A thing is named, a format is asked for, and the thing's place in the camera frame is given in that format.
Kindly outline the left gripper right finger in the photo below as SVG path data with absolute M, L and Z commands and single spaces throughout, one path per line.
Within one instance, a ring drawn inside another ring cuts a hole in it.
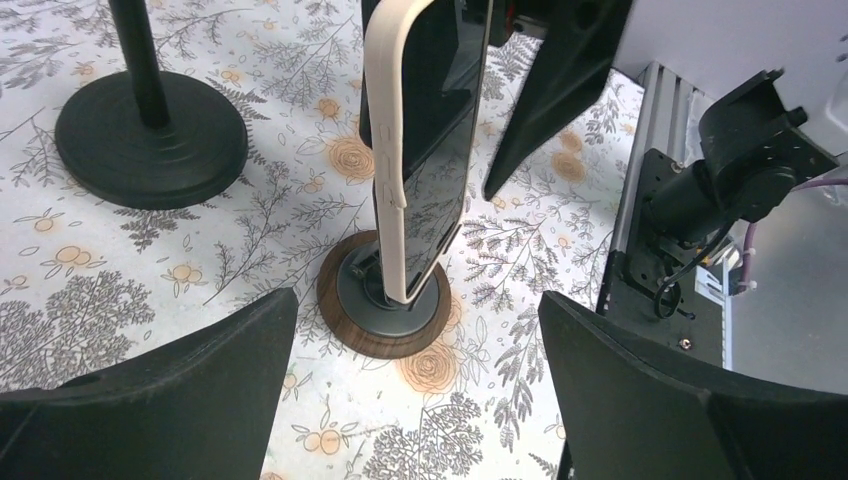
M 576 479 L 843 479 L 847 398 L 693 359 L 556 291 L 538 318 Z

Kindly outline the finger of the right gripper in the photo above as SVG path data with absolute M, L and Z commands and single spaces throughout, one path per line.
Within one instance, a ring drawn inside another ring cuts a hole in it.
M 536 149 L 600 98 L 633 3 L 498 1 L 493 46 L 514 33 L 542 41 L 524 79 L 483 186 L 491 200 Z

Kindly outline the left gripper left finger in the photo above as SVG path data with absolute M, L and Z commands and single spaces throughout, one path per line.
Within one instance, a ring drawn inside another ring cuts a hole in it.
M 220 321 L 57 388 L 1 397 L 5 479 L 256 479 L 298 301 L 279 288 Z

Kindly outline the phone with beige case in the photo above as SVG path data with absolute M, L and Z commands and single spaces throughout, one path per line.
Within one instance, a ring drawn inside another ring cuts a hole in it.
M 381 1 L 364 38 L 386 296 L 410 304 L 462 225 L 490 1 Z

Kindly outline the wooden base phone stand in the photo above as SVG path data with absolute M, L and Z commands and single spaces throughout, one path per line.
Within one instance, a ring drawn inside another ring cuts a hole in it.
M 440 265 L 413 303 L 388 299 L 375 230 L 353 234 L 330 251 L 316 292 L 321 315 L 336 338 L 372 358 L 399 359 L 424 350 L 450 318 L 451 289 Z

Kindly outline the black phone stand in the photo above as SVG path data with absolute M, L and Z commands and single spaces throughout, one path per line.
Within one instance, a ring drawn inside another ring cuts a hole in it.
M 242 173 L 248 133 L 218 90 L 159 68 L 146 5 L 110 4 L 127 69 L 74 93 L 55 126 L 57 152 L 76 181 L 111 203 L 183 208 Z

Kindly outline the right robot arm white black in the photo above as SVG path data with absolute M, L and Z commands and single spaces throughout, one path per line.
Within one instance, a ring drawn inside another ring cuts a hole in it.
M 612 70 L 675 68 L 715 97 L 703 157 L 651 200 L 654 226 L 696 240 L 756 222 L 847 152 L 843 1 L 505 1 L 493 42 L 541 40 L 490 166 L 492 198 L 522 161 L 592 106 Z

